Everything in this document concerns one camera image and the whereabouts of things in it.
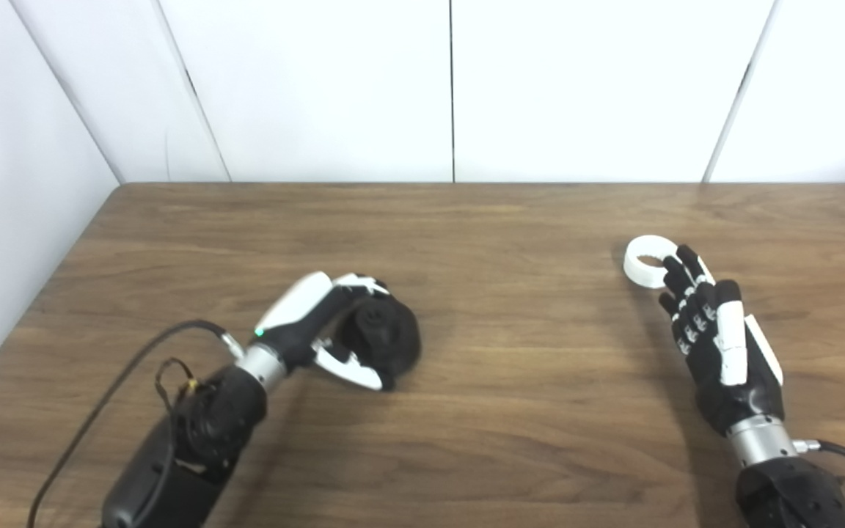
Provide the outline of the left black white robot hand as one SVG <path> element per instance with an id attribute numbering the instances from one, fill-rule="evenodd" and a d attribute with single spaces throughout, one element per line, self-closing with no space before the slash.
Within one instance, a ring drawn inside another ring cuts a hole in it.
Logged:
<path id="1" fill-rule="evenodd" d="M 256 324 L 238 368 L 272 393 L 296 369 L 316 365 L 339 380 L 376 392 L 395 388 L 392 375 L 363 364 L 355 351 L 323 337 L 322 331 L 366 298 L 388 298 L 376 278 L 322 271 L 303 276 L 275 301 Z"/>

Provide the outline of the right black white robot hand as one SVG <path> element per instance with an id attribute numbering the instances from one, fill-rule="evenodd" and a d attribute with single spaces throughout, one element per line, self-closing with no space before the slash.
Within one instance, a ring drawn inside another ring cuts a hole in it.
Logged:
<path id="1" fill-rule="evenodd" d="M 714 279 L 688 245 L 664 257 L 659 303 L 695 384 L 702 418 L 724 436 L 753 417 L 783 420 L 783 373 L 737 281 Z"/>

